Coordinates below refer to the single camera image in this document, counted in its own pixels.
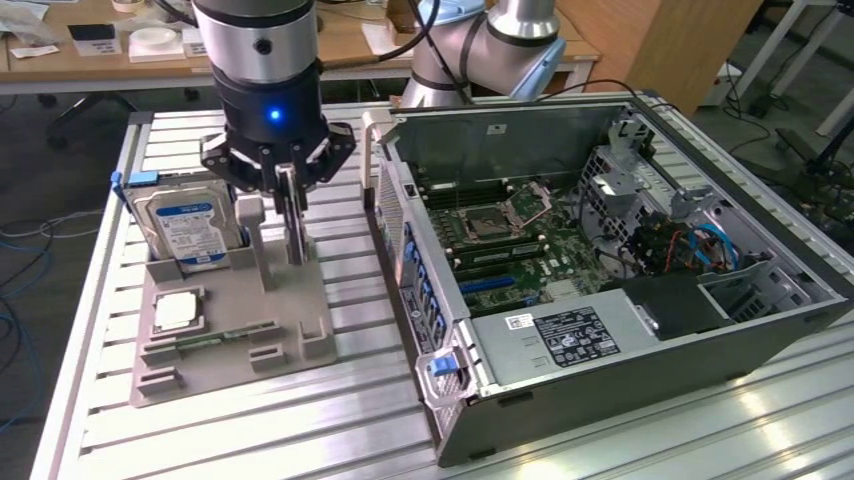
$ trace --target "warning label sticker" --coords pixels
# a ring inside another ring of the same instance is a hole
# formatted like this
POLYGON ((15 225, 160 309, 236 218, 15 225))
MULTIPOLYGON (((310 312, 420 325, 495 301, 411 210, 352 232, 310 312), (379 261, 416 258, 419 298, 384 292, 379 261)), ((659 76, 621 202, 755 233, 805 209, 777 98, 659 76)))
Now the warning label sticker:
POLYGON ((617 342, 593 307, 538 318, 534 323, 561 367, 619 353, 617 342))
POLYGON ((516 315, 514 317, 504 318, 507 321, 507 328, 511 330, 519 330, 520 328, 528 328, 534 326, 534 315, 526 313, 524 315, 516 315))

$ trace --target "aluminum extrusion table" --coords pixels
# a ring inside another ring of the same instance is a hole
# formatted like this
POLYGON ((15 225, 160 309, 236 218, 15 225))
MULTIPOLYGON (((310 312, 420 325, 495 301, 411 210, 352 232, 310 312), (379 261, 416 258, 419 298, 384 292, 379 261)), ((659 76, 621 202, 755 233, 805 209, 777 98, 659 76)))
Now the aluminum extrusion table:
MULTIPOLYGON (((326 112, 330 120, 360 126, 366 108, 383 106, 334 106, 326 112)), ((678 114, 665 117, 771 212, 789 216, 791 208, 709 138, 678 114)), ((219 131, 223 120, 216 111, 163 113, 131 125, 119 170, 198 168, 196 139, 219 131)), ((673 150, 657 147, 671 174, 703 183, 673 150)), ((726 385, 440 469, 359 201, 358 157, 310 194, 307 213, 340 362, 143 409, 128 405, 128 394, 147 245, 118 199, 109 199, 32 478, 854 475, 850 318, 726 385)), ((785 222, 854 279, 851 258, 813 240, 814 227, 785 222)), ((280 226, 271 221, 266 235, 282 235, 280 226)))

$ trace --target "power supply label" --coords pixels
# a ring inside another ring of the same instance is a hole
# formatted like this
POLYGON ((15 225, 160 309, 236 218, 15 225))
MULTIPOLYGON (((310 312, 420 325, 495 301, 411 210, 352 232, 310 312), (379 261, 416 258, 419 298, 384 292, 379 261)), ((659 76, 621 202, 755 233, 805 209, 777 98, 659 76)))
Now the power supply label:
POLYGON ((551 358, 561 367, 619 353, 614 337, 593 307, 538 318, 534 324, 551 358))

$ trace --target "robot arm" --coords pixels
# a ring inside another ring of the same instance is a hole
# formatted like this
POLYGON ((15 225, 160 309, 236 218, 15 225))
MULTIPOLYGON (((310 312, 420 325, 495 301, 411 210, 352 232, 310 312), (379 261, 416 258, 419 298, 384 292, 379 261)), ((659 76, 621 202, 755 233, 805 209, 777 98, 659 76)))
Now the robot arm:
POLYGON ((203 139, 203 165, 243 191, 274 198, 294 264, 307 258, 306 193, 355 150, 350 125, 320 110, 314 0, 195 0, 226 110, 226 133, 203 139))
MULTIPOLYGON (((226 110, 226 133, 202 141, 203 165, 243 191, 272 196, 299 265, 306 193, 355 150, 352 128, 327 123, 320 110, 315 1, 194 0, 194 10, 226 110)), ((419 10, 435 19, 431 38, 458 83, 520 100, 539 95, 566 48, 554 0, 502 0, 488 14, 483 0, 422 0, 419 10)), ((459 103, 444 72, 422 41, 404 107, 459 103)))
MULTIPOLYGON (((431 38, 454 78, 422 42, 402 107, 459 105, 455 82, 463 86, 474 82, 520 101, 536 98, 566 50, 554 0, 500 0, 488 12, 483 0, 440 2, 431 38)), ((422 0, 422 18, 431 7, 432 0, 422 0)))

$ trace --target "open computer tower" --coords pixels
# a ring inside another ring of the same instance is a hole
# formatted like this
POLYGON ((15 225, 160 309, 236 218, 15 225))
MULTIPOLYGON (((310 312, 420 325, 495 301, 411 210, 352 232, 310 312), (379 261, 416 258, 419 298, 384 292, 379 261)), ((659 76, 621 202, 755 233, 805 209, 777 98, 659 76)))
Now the open computer tower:
POLYGON ((617 94, 366 114, 442 466, 749 374, 849 312, 833 244, 693 132, 617 94))

